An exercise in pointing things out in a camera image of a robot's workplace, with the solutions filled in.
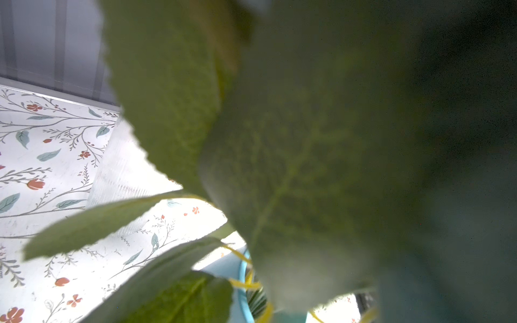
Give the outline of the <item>blue hydrangea flower stem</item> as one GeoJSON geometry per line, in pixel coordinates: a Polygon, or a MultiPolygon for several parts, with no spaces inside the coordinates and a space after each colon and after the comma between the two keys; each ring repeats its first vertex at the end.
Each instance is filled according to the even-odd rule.
{"type": "Polygon", "coordinates": [[[149,160],[276,308],[516,321],[515,1],[100,1],[149,160]]]}

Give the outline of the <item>teal ceramic vase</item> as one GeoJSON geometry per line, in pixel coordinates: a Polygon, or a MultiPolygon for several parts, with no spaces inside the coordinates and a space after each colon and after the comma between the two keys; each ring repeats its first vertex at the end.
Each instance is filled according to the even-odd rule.
{"type": "MultiPolygon", "coordinates": [[[[241,256],[220,248],[199,261],[194,269],[216,277],[237,282],[232,294],[230,322],[258,322],[267,313],[268,299],[262,289],[246,289],[245,285],[258,283],[253,266],[244,261],[249,259],[246,248],[238,250],[241,256]]],[[[374,306],[369,294],[348,294],[336,297],[325,305],[307,313],[287,313],[273,310],[272,322],[363,322],[362,317],[374,306]]]]}

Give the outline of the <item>white rose stem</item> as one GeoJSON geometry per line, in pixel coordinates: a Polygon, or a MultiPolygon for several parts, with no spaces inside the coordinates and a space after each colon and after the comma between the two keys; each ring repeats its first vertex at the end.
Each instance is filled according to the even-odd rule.
{"type": "Polygon", "coordinates": [[[34,304],[24,305],[24,322],[81,322],[130,277],[179,244],[202,238],[227,222],[223,213],[199,199],[148,203],[138,218],[113,231],[113,217],[98,222],[83,209],[85,234],[59,226],[45,238],[34,236],[22,257],[38,270],[34,304]]]}

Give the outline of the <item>clear ribbed glass vase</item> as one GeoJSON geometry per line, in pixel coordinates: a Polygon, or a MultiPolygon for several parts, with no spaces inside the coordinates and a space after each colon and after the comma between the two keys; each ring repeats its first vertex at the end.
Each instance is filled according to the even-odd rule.
{"type": "Polygon", "coordinates": [[[115,123],[96,171],[86,209],[181,188],[148,161],[148,154],[140,147],[133,127],[121,117],[115,123]]]}

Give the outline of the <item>floral patterned table mat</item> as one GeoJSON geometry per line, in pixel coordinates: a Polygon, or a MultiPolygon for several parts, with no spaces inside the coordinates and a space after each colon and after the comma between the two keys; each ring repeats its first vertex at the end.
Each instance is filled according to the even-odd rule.
{"type": "Polygon", "coordinates": [[[38,270],[22,257],[39,231],[85,209],[118,114],[1,88],[1,321],[24,322],[38,270]]]}

